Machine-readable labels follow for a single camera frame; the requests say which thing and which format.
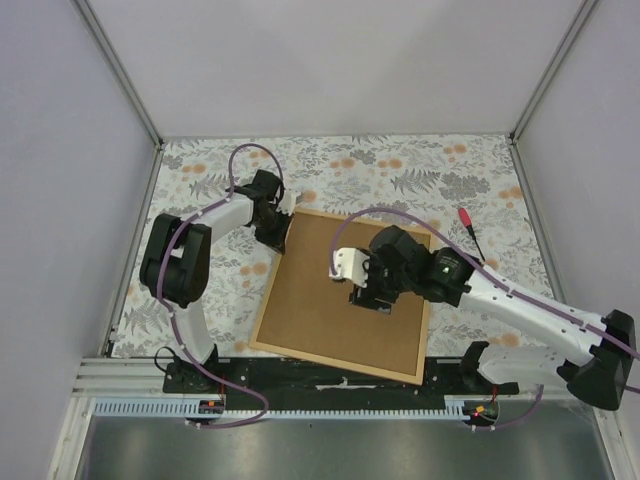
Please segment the aluminium corner post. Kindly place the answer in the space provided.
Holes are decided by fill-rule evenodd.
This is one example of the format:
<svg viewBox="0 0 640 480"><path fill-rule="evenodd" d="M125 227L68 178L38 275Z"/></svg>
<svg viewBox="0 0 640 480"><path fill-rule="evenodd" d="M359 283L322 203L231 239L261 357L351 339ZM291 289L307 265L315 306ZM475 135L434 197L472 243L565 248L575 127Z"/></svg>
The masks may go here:
<svg viewBox="0 0 640 480"><path fill-rule="evenodd" d="M567 60L599 4L599 0L584 0L580 2L579 8L572 17L572 20L556 46L550 61L543 70L533 93L526 102L522 113L518 117L515 126L509 134L512 145L516 145L523 136L534 114L547 95L547 92L559 74L564 62Z"/></svg>
<svg viewBox="0 0 640 480"><path fill-rule="evenodd" d="M71 4L87 27L93 41L98 47L107 67L113 74L124 97L132 107L146 135L156 149L161 149L164 140L148 113L136 87L134 86L122 60L114 48L109 36L98 18L90 1L71 0Z"/></svg>

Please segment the left aluminium corner post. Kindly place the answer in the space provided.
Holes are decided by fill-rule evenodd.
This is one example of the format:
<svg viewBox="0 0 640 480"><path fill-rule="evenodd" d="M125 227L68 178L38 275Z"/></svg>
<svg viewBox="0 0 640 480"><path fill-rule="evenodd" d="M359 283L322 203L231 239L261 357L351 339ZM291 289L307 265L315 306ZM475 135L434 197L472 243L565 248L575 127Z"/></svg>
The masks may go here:
<svg viewBox="0 0 640 480"><path fill-rule="evenodd" d="M134 86L122 60L114 48L109 36L98 18L90 1L71 0L71 4L87 27L93 41L98 47L107 67L113 74L124 97L132 107L146 135L156 149L161 149L164 140L148 113L136 87Z"/></svg>

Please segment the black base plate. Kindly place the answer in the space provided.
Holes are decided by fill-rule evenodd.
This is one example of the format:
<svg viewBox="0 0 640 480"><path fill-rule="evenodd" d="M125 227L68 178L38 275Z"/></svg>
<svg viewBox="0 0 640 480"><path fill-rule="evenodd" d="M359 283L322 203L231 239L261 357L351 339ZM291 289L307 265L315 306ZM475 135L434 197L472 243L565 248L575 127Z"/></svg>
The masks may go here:
<svg viewBox="0 0 640 480"><path fill-rule="evenodd" d="M516 395L516 383L498 387L464 371L459 357L428 357L419 385L284 358L222 358L209 368L218 377L262 394L269 410L440 410L447 396L491 399Z"/></svg>

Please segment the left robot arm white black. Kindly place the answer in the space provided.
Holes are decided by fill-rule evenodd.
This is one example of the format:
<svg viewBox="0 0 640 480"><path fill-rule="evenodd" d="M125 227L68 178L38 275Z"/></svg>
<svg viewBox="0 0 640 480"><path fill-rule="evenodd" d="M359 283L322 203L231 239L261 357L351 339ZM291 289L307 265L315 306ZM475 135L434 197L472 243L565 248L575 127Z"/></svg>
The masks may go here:
<svg viewBox="0 0 640 480"><path fill-rule="evenodd" d="M210 392L220 381L220 368L209 361L217 347L201 301L209 282L213 244L248 227L259 243L284 254L294 207L295 197L281 177L259 170L250 183L228 188L225 196L185 219L163 213L154 220L140 282L168 310L177 353L191 362L185 379L198 392Z"/></svg>

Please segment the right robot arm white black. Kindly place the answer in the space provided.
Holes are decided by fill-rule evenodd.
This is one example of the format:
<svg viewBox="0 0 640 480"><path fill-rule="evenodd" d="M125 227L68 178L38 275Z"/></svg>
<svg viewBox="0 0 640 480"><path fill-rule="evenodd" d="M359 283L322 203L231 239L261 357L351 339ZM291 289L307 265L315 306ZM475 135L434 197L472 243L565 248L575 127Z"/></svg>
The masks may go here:
<svg viewBox="0 0 640 480"><path fill-rule="evenodd" d="M395 225L381 230L368 248L340 248L332 260L333 279L353 284L354 305L388 313L400 295L413 293L432 304L490 315L539 341L523 350L473 344L472 360L457 371L469 393L491 384L551 384L615 411L629 389L635 322L622 311L602 316L535 294L454 248L431 251Z"/></svg>

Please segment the red black screwdriver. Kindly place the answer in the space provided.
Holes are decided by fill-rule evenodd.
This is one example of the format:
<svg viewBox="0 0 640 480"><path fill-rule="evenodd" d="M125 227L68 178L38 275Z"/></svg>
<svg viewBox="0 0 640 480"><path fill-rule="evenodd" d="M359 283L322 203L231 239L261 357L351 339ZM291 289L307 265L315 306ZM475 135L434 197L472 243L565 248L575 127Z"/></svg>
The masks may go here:
<svg viewBox="0 0 640 480"><path fill-rule="evenodd" d="M466 231L468 232L470 238L473 240L477 251L480 255L480 259L482 260L482 262L486 261L486 257L484 256L484 253L482 252L482 249L480 247L480 244L478 242L477 236L476 236L476 232L474 230L474 226L473 226L473 222L472 219L469 215L469 213L467 212L467 210L465 208L460 207L458 210L458 216L460 219L460 222L462 223L463 227L466 229Z"/></svg>

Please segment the right aluminium corner post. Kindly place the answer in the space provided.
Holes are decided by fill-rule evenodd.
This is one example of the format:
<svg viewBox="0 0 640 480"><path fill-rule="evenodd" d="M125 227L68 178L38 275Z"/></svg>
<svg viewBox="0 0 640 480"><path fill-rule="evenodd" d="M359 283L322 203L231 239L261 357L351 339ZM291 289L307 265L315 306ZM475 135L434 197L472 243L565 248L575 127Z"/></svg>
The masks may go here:
<svg viewBox="0 0 640 480"><path fill-rule="evenodd" d="M584 0L580 2L579 8L572 17L572 20L556 46L550 61L543 70L533 93L526 102L522 113L518 117L515 126L509 134L512 145L516 145L523 136L534 114L547 95L547 92L559 74L564 62L567 60L599 4L599 0Z"/></svg>

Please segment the floral patterned table mat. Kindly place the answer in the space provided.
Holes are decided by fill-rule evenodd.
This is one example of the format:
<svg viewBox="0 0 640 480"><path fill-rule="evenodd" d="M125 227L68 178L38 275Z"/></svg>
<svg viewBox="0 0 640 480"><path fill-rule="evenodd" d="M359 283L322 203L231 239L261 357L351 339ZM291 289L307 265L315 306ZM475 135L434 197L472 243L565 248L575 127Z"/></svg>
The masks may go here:
<svg viewBox="0 0 640 480"><path fill-rule="evenodd" d="M275 154L301 207L344 216L370 207L404 211L477 254L457 214L465 208L488 265L525 288L552 296L506 135L177 139L164 150L112 337L113 356L153 356L172 344L168 312L139 282L152 223L164 212L186 218L224 195L228 157L245 142ZM251 351L248 341L274 255L244 227L214 244L202 301L209 332L223 356L264 356ZM535 342L488 315L446 305L432 308L427 340L427 354L433 356L461 356L478 340L511 347Z"/></svg>

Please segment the wooden picture frame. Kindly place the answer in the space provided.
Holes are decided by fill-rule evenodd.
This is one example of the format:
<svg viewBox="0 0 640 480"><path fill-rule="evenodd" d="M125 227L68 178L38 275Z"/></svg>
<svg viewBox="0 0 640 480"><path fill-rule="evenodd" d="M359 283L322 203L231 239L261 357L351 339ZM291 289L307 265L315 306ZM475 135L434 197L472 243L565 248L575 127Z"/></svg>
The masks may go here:
<svg viewBox="0 0 640 480"><path fill-rule="evenodd" d="M273 262L251 348L325 366L419 385L425 373L430 306L401 295L390 313L354 306L352 284L329 277L332 238L368 246L384 223L298 208L285 252Z"/></svg>

